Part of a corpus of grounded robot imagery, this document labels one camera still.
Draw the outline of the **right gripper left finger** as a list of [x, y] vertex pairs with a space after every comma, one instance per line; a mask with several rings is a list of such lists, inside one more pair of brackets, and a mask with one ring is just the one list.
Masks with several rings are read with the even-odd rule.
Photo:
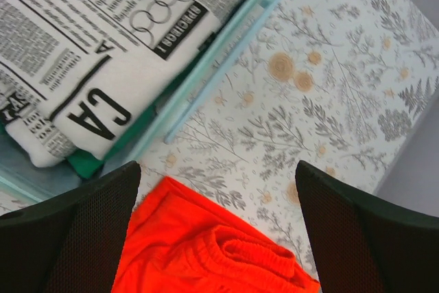
[[131, 161], [1, 216], [2, 292], [110, 292], [141, 179]]

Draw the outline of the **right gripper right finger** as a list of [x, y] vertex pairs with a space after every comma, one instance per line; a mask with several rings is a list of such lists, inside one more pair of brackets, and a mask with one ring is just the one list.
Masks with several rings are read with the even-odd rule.
[[300, 161], [296, 187], [323, 292], [437, 292], [438, 219]]

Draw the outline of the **light blue suitcase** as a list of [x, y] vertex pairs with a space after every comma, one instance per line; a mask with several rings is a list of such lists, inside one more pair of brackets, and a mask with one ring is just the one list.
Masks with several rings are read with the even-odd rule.
[[196, 57], [164, 88], [103, 159], [76, 150], [51, 167], [37, 167], [7, 133], [2, 115], [14, 91], [1, 92], [1, 190], [21, 202], [42, 202], [137, 160], [155, 138], [170, 142], [255, 38], [280, 0], [241, 0]]

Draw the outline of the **newspaper print garment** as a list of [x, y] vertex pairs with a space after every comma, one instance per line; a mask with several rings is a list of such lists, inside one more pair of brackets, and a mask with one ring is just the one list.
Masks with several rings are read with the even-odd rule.
[[241, 0], [1, 0], [7, 133], [37, 167], [103, 159]]

